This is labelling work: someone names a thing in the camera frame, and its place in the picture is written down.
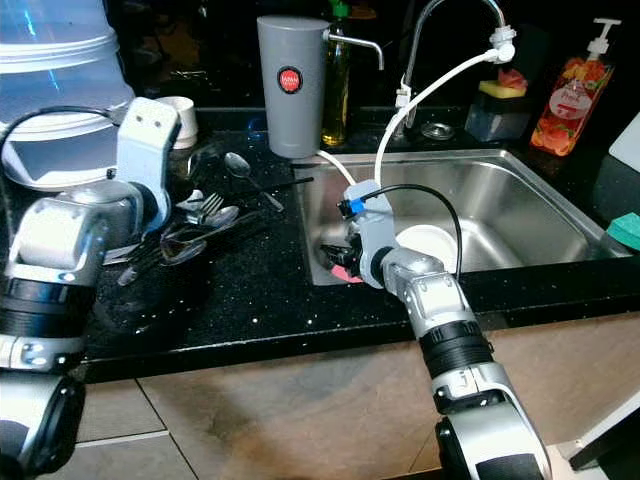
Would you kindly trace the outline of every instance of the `pink object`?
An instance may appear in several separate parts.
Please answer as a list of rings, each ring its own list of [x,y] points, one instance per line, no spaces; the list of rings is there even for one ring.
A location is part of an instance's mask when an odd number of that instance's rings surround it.
[[[498,70],[498,83],[502,87],[511,87],[517,89],[527,88],[527,79],[517,70],[513,68],[511,70],[504,71]]]
[[[331,269],[331,274],[348,283],[362,283],[362,279],[360,277],[352,277],[344,267],[339,265],[336,265]]]

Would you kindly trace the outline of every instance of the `oil bottle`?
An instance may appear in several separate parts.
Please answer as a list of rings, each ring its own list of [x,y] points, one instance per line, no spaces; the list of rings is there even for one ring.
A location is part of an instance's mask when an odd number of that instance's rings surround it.
[[[345,35],[349,5],[332,0],[333,23],[330,31]],[[347,135],[347,101],[349,98],[349,45],[329,41],[322,119],[322,141],[329,146],[344,143]]]

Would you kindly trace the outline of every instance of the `soap dispenser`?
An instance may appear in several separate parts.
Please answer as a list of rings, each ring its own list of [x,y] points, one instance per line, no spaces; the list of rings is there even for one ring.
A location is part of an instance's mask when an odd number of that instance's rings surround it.
[[[532,146],[560,157],[575,147],[613,73],[613,65],[604,57],[609,48],[607,34],[622,22],[609,18],[593,21],[604,25],[602,33],[589,43],[587,55],[570,58],[564,65],[531,136]]]

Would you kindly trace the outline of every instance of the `black cable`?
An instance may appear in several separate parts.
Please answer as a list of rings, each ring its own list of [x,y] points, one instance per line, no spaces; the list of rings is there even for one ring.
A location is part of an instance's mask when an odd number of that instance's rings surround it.
[[[425,187],[424,185],[418,185],[415,183],[400,183],[397,185],[387,185],[386,187],[382,187],[371,193],[367,193],[366,195],[363,195],[362,197],[360,197],[360,200],[365,202],[369,198],[377,197],[378,195],[382,195],[383,193],[393,192],[395,190],[419,190],[421,192],[430,193],[431,195],[436,197],[438,200],[440,200],[445,207],[447,207],[447,210],[449,210],[449,213],[451,214],[451,218],[453,219],[453,225],[455,226],[455,229],[456,229],[456,242],[458,243],[458,252],[456,255],[456,274],[455,275],[456,275],[456,280],[459,282],[460,271],[462,270],[462,229],[460,228],[460,219],[458,218],[458,214],[453,208],[453,205],[451,205],[451,202],[447,200],[447,197],[442,195],[439,191],[433,188]]]
[[[2,151],[4,149],[4,144],[7,142],[9,135],[13,132],[18,125],[26,122],[27,120],[38,117],[40,115],[47,115],[49,113],[93,113],[95,115],[100,115],[101,117],[105,117],[109,119],[111,122],[114,119],[111,117],[111,112],[109,110],[104,110],[101,108],[93,108],[93,107],[82,107],[76,105],[59,105],[54,107],[43,107],[38,110],[33,110],[31,112],[25,113],[21,115],[13,122],[11,122],[7,127],[0,133],[0,196],[2,197],[2,208],[4,210],[5,217],[5,226],[7,229],[7,237],[9,239],[9,245],[13,243],[13,237],[15,236],[15,228],[13,226],[13,211],[11,209],[11,200],[9,199],[9,195],[7,194],[7,188],[4,183],[4,163],[2,161]]]

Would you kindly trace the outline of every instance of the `speckled granite countertop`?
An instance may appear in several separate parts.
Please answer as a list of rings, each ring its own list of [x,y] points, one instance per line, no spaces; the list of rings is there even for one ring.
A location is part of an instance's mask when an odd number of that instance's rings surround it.
[[[336,153],[375,151],[383,123],[376,114],[369,114],[371,122],[363,115],[361,129]],[[213,133],[200,146],[242,154],[264,185],[293,179],[289,161],[268,150],[263,112],[202,116]],[[420,140],[390,150],[459,148],[478,144],[459,131],[444,144]],[[519,159],[603,227],[639,210],[640,175],[604,155],[606,149],[583,144],[559,161],[514,148]],[[186,158],[183,153],[172,159],[170,190],[176,198],[193,186],[181,173]],[[129,287],[115,284],[122,267],[108,268],[89,321],[79,377],[100,382],[412,338],[404,306],[394,297],[365,285],[315,287],[307,280],[293,188],[276,193],[285,206],[278,214],[258,196],[244,194],[251,187],[230,178],[220,159],[201,165],[196,183],[223,194],[228,203],[259,209],[262,220],[197,260],[154,269]],[[11,190],[17,204],[34,198],[19,187]],[[463,273],[461,284],[483,328],[494,330],[638,310],[639,276],[640,256],[632,255]]]

